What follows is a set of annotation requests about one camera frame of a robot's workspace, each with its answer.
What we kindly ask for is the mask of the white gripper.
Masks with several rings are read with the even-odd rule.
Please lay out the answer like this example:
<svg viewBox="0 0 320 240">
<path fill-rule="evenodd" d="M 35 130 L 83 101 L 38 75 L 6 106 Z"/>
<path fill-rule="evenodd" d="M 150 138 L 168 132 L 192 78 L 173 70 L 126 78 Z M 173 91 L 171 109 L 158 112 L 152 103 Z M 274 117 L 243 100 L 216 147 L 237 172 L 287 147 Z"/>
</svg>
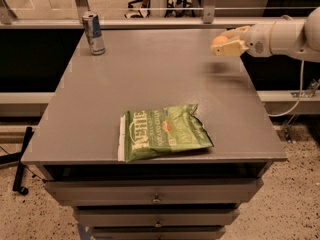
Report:
<svg viewBox="0 0 320 240">
<path fill-rule="evenodd" d="M 270 57 L 272 28 L 273 23 L 260 23 L 251 27 L 247 25 L 224 31 L 223 36 L 236 39 L 215 41 L 211 44 L 211 51 L 216 56 L 241 56 L 247 51 L 253 57 Z"/>
</svg>

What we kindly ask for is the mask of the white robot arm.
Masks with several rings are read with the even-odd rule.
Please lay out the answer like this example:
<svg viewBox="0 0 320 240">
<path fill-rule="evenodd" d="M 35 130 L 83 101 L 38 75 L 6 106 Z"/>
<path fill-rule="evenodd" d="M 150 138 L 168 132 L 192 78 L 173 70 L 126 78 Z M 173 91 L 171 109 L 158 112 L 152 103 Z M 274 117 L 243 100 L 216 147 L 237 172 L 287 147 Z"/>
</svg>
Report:
<svg viewBox="0 0 320 240">
<path fill-rule="evenodd" d="M 210 48 L 216 56 L 286 55 L 301 61 L 320 62 L 320 8 L 305 19 L 284 16 L 277 21 L 224 31 L 212 40 Z"/>
</svg>

